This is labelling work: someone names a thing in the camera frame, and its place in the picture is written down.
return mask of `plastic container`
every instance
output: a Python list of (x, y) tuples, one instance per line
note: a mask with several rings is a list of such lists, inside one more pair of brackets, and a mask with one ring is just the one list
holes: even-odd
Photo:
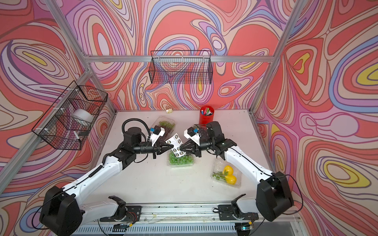
[(152, 128), (155, 127), (155, 125), (158, 125), (160, 127), (163, 127), (165, 129), (165, 133), (162, 137), (164, 141), (172, 137), (173, 131), (175, 130), (176, 122), (172, 119), (169, 119), (165, 116), (160, 116), (158, 117), (153, 125), (151, 126)]
[[(212, 115), (209, 115), (209, 116), (205, 116), (203, 114), (201, 114), (201, 111), (204, 111), (206, 110), (207, 108), (209, 108), (210, 112), (212, 113)], [(203, 106), (201, 107), (200, 109), (200, 121), (199, 121), (199, 125), (205, 125), (209, 122), (212, 122), (214, 119), (214, 108), (212, 108), (211, 106)]]
[(167, 166), (169, 167), (188, 167), (194, 165), (194, 157), (191, 153), (186, 153), (182, 157), (176, 157), (170, 150), (167, 154)]
[[(236, 181), (235, 181), (234, 184), (230, 184), (231, 179), (233, 179), (234, 177), (227, 177), (227, 176), (229, 176), (229, 174), (223, 173), (223, 170), (225, 169), (226, 166), (230, 166), (233, 170), (232, 175), (236, 177)], [(241, 171), (238, 170), (233, 164), (228, 163), (221, 158), (215, 159), (214, 165), (213, 165), (213, 170), (211, 172), (210, 178), (219, 182), (219, 183), (226, 184), (226, 185), (236, 187), (236, 188), (240, 188), (240, 186), (242, 185), (242, 173), (241, 173)]]

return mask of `white cylindrical object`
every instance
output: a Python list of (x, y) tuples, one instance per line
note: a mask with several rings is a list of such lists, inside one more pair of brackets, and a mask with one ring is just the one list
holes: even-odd
[(82, 125), (86, 125), (86, 126), (89, 126), (92, 123), (93, 118), (94, 118), (93, 115), (91, 115), (89, 112), (83, 109), (77, 109), (71, 116), (75, 118), (75, 120), (78, 123)]

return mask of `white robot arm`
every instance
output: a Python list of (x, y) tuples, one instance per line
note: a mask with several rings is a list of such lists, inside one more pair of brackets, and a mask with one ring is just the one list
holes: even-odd
[[(151, 131), (145, 142), (142, 142), (144, 135), (140, 128), (131, 127), (124, 131), (125, 124), (133, 120), (142, 122), (148, 133)], [(139, 119), (125, 121), (122, 132), (123, 142), (116, 150), (106, 154), (101, 164), (72, 183), (62, 188), (53, 186), (46, 192), (39, 221), (58, 236), (69, 236), (80, 225), (103, 217), (110, 217), (115, 221), (123, 220), (127, 212), (125, 202), (116, 196), (90, 204), (83, 202), (110, 177), (129, 166), (136, 159), (136, 154), (152, 153), (155, 159), (156, 155), (173, 148), (173, 145), (159, 139), (165, 133), (162, 127), (148, 129), (146, 123)]]
[[(144, 124), (151, 135), (142, 142), (142, 132), (138, 127), (124, 131), (127, 122), (137, 120)], [(233, 204), (234, 215), (243, 217), (246, 213), (260, 212), (267, 220), (273, 221), (284, 211), (293, 206), (293, 198), (287, 179), (281, 172), (273, 173), (248, 157), (230, 139), (225, 139), (218, 122), (206, 125), (207, 135), (201, 136), (199, 131), (189, 128), (184, 132), (189, 141), (180, 148), (201, 157), (201, 151), (212, 149), (218, 156), (235, 165), (243, 174), (257, 184), (256, 198), (238, 197)], [(139, 153), (152, 153), (153, 158), (173, 148), (159, 137), (164, 129), (155, 126), (148, 129), (139, 119), (128, 119), (122, 125), (123, 142), (116, 150), (104, 156), (102, 163), (79, 179), (62, 188), (52, 187), (46, 192), (41, 206), (40, 222), (58, 236), (71, 235), (80, 225), (103, 217), (122, 221), (126, 216), (125, 202), (116, 197), (91, 204), (83, 204), (84, 200), (110, 177), (119, 174), (129, 166)]]
[(189, 140), (180, 149), (198, 157), (202, 150), (211, 149), (217, 156), (237, 167), (257, 186), (256, 197), (238, 197), (232, 206), (234, 215), (242, 218), (246, 213), (260, 212), (268, 221), (273, 221), (294, 205), (286, 176), (274, 173), (247, 156), (235, 142), (226, 139), (218, 122), (205, 127), (190, 127), (184, 131)]

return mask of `wire basket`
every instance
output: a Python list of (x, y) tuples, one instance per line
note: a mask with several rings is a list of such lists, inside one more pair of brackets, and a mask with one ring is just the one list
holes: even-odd
[[(55, 149), (81, 150), (108, 99), (108, 94), (92, 86), (76, 84), (73, 89), (69, 87), (70, 85), (66, 90), (72, 91), (59, 108), (53, 108), (56, 111), (47, 124), (35, 128), (50, 109), (43, 114), (32, 131)], [(74, 117), (73, 114), (78, 109), (91, 114), (92, 121)]]
[(211, 51), (157, 50), (151, 57), (151, 83), (211, 84)]

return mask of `red cup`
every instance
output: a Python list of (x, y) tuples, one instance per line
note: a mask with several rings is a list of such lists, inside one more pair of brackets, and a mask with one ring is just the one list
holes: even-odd
[[(209, 108), (210, 112), (212, 113), (211, 115), (209, 116), (205, 116), (203, 114), (201, 114), (201, 111), (206, 111), (207, 108)], [(211, 106), (203, 106), (201, 107), (200, 109), (200, 121), (199, 121), (199, 125), (205, 125), (209, 122), (212, 122), (214, 119), (214, 108), (212, 108)]]

